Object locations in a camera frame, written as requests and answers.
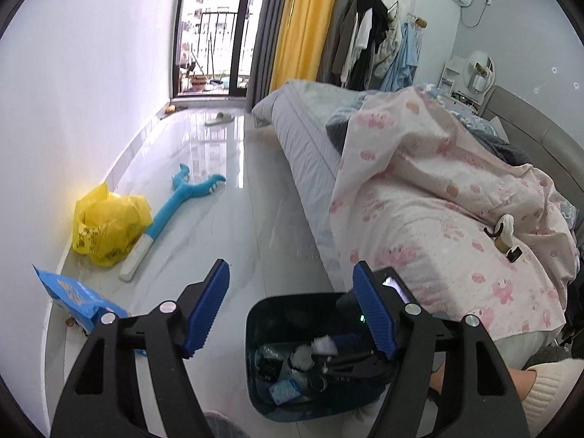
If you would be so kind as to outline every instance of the curtain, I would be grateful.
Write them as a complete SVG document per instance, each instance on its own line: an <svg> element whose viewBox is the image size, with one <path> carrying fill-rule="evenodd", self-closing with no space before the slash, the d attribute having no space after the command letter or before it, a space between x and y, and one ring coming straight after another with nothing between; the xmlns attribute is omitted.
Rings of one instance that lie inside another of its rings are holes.
<svg viewBox="0 0 584 438"><path fill-rule="evenodd" d="M315 80L335 0L285 0L270 90Z"/></svg>
<svg viewBox="0 0 584 438"><path fill-rule="evenodd" d="M259 15L258 33L253 47L252 67L247 84L245 110L251 109L267 96L272 80L278 31L284 0L263 0Z"/></svg>
<svg viewBox="0 0 584 438"><path fill-rule="evenodd" d="M352 0L335 0L335 6L332 10L331 23L326 35L324 48L322 49L322 57L320 58L320 66L318 68L318 76L316 78L319 82L335 83L332 74L332 64L335 60L335 54L341 39L340 26L343 18L349 11Z"/></svg>

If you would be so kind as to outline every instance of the trash bin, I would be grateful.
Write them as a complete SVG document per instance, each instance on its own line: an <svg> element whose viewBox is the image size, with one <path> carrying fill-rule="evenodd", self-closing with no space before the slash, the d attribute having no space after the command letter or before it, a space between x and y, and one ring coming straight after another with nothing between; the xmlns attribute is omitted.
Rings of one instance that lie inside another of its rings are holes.
<svg viewBox="0 0 584 438"><path fill-rule="evenodd" d="M247 389L254 408L264 417L275 422L299 422L336 415L370 404L383 392L384 386L329 380L326 390L310 399L276 406L269 393L271 384L258 377L256 366L262 346L285 345L294 351L298 345L310 344L321 336L364 332L369 336L359 318L348 320L337 310L336 301L341 296L342 293L315 293L271 297L250 310L245 335Z"/></svg>

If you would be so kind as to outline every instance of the pink patterned blanket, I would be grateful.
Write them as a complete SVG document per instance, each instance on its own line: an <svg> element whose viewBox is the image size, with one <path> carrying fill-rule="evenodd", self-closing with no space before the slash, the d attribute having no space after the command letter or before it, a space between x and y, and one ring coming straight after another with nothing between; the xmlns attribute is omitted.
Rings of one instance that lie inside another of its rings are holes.
<svg viewBox="0 0 584 438"><path fill-rule="evenodd" d="M366 99L349 122L330 213L345 284L354 263L392 266L430 312L481 318L494 340L564 324L577 249L554 182L487 152L410 87ZM483 232L515 219L515 263Z"/></svg>

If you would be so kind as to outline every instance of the sliding glass door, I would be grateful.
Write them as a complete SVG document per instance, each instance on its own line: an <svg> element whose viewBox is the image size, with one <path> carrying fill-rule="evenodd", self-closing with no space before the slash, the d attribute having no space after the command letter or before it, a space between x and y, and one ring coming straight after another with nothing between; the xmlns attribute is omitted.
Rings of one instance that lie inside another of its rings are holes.
<svg viewBox="0 0 584 438"><path fill-rule="evenodd" d="M180 0L173 95L244 97L262 0Z"/></svg>

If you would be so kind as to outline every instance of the headboard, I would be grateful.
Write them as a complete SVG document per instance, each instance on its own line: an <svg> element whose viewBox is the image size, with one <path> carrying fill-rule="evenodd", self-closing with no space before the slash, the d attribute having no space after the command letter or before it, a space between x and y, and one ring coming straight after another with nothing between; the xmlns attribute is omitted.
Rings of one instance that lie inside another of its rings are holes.
<svg viewBox="0 0 584 438"><path fill-rule="evenodd" d="M533 165L545 171L556 189L580 209L576 237L582 244L584 149L544 114L499 86L489 90L479 115L486 120L498 116L509 142L524 150Z"/></svg>

